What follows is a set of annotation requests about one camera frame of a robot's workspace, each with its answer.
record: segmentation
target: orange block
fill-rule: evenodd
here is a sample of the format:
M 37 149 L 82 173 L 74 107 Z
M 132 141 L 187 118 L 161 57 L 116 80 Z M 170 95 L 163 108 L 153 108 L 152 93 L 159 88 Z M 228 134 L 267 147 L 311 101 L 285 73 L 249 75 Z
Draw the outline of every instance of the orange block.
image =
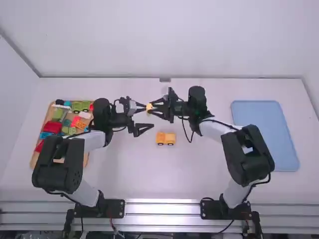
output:
M 80 121 L 80 120 L 75 123 L 75 127 L 79 128 L 80 130 L 83 130 L 83 131 L 84 131 L 84 129 L 85 129 L 86 126 L 87 126 L 87 125 L 84 124 L 84 123 L 83 123 L 82 121 Z

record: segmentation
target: yellow toy car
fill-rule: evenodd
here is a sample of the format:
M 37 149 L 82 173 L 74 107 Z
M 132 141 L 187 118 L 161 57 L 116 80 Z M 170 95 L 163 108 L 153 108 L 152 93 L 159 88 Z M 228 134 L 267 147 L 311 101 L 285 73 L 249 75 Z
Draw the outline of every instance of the yellow toy car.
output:
M 158 145 L 174 145 L 176 143 L 176 134 L 175 133 L 164 133 L 158 132 L 156 134 L 156 143 Z

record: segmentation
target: metal rail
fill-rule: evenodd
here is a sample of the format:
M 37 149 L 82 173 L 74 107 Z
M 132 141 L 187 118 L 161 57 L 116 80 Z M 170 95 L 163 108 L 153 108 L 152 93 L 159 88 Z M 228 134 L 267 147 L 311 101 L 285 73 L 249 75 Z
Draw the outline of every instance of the metal rail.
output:
M 125 232 L 211 232 L 222 230 L 229 221 L 200 218 L 197 200 L 126 200 L 125 217 L 114 220 Z M 74 204 L 63 201 L 0 201 L 0 230 L 63 229 L 66 211 Z M 264 233 L 319 234 L 319 205 L 252 204 L 258 211 Z M 86 231 L 112 231 L 108 219 L 83 219 Z M 240 233 L 242 222 L 227 230 Z M 75 219 L 73 230 L 81 230 Z

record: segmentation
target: white wall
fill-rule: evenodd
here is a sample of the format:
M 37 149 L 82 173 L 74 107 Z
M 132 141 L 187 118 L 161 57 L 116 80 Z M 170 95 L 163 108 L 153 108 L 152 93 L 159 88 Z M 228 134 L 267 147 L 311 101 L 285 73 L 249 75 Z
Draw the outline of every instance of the white wall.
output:
M 317 0 L 2 0 L 44 76 L 303 76 L 319 113 Z
M 0 36 L 0 177 L 10 158 L 38 81 L 34 72 Z

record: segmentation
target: wooden board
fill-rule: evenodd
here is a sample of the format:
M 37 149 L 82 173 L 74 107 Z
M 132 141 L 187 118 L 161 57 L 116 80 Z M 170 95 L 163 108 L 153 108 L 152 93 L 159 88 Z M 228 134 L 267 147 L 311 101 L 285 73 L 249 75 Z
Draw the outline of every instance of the wooden board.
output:
M 43 126 L 45 125 L 45 123 L 47 123 L 48 121 L 50 121 L 53 117 L 53 114 L 54 114 L 54 109 L 55 107 L 53 107 L 52 105 L 55 104 L 55 102 L 52 102 L 49 107 L 48 107 L 48 111 L 46 113 L 46 116 L 44 118 L 44 121 L 43 121 L 43 124 L 42 124 L 42 127 L 41 127 L 41 132 L 42 132 L 42 129 L 43 129 Z M 90 119 L 84 119 L 84 118 L 81 118 L 81 121 L 84 122 L 85 124 L 89 124 L 90 120 L 93 118 L 93 114 L 92 114 L 92 111 L 89 111 L 89 113 L 91 114 L 91 118 Z M 73 118 L 75 116 L 78 116 L 78 114 L 74 114 L 74 113 L 68 113 L 66 115 L 66 117 L 64 119 L 69 119 L 69 120 L 73 120 Z M 83 132 L 82 130 L 76 128 L 76 133 L 81 133 Z M 42 141 L 42 139 L 40 139 L 40 134 L 39 134 L 39 139 L 37 140 L 35 146 L 34 146 L 34 149 L 35 147 Z M 38 157 L 39 157 L 39 154 L 38 152 L 33 152 L 33 155 L 32 155 L 32 158 L 30 160 L 30 167 L 32 169 L 34 169 L 35 165 L 36 165 L 36 162 L 38 160 Z M 89 153 L 85 153 L 84 154 L 84 161 L 83 161 L 83 167 L 85 168 L 87 163 L 88 163 L 88 160 L 89 160 Z M 64 162 L 64 158 L 61 158 L 61 159 L 54 159 L 53 162 L 56 162 L 56 163 L 63 163 Z

